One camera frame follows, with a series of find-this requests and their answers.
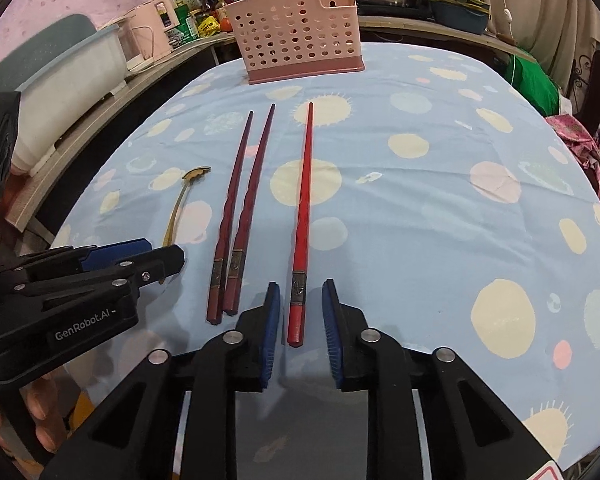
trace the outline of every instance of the plant pot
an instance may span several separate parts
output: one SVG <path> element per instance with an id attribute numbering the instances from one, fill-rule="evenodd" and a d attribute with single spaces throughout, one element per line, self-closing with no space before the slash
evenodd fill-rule
<path id="1" fill-rule="evenodd" d="M 479 0 L 429 0 L 437 23 L 445 27 L 483 34 L 491 15 L 490 5 Z"/>

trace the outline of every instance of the pink plastic basket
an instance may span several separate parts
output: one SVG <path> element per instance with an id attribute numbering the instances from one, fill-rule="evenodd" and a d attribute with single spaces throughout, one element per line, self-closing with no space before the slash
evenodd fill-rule
<path id="1" fill-rule="evenodd" d="M 226 10 L 250 84 L 365 69 L 356 0 L 239 0 Z"/>

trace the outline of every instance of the human hand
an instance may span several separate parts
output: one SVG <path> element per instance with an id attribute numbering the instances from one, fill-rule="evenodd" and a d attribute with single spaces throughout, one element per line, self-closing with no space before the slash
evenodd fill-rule
<path id="1" fill-rule="evenodd" d="M 55 452 L 66 438 L 62 416 L 58 410 L 58 388 L 51 374 L 46 374 L 30 384 L 25 403 L 36 422 L 36 436 L 49 452 Z M 4 417 L 0 412 L 0 427 Z M 10 452 L 8 444 L 0 436 L 0 446 Z"/>

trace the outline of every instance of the light blue tablecloth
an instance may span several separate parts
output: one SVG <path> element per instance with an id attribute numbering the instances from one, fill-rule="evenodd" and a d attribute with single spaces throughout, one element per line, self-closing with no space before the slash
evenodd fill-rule
<path id="1" fill-rule="evenodd" d="M 288 304 L 298 161 L 315 103 L 306 342 L 238 399 L 243 479 L 364 478 L 366 402 L 330 377 L 320 286 L 405 346 L 455 349 L 562 467 L 600 444 L 600 205 L 542 117 L 487 66 L 444 50 L 365 44 L 366 70 L 249 86 L 241 60 L 151 115 L 86 189 L 55 245 L 162 243 L 180 177 L 187 263 L 142 290 L 134 329 L 68 365 L 95 402 L 153 348 L 180 353 L 231 328 L 205 320 L 222 206 L 255 118 L 235 215 L 271 102 L 240 309 L 269 281 Z"/>

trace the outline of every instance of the spoon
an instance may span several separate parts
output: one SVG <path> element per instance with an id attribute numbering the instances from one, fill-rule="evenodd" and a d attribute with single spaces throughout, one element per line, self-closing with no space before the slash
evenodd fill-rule
<path id="1" fill-rule="evenodd" d="M 187 189 L 193 184 L 193 182 L 199 179 L 204 174 L 207 174 L 211 171 L 209 166 L 200 166 L 195 170 L 187 171 L 182 177 L 182 190 L 180 191 L 180 195 L 176 200 L 176 205 L 173 206 L 173 211 L 171 211 L 171 218 L 169 218 L 169 224 L 167 225 L 167 231 L 164 234 L 164 240 L 162 242 L 163 247 L 168 247 L 173 245 L 173 232 L 175 229 L 176 216 L 178 215 L 178 209 L 180 208 L 180 202 L 184 198 Z"/>

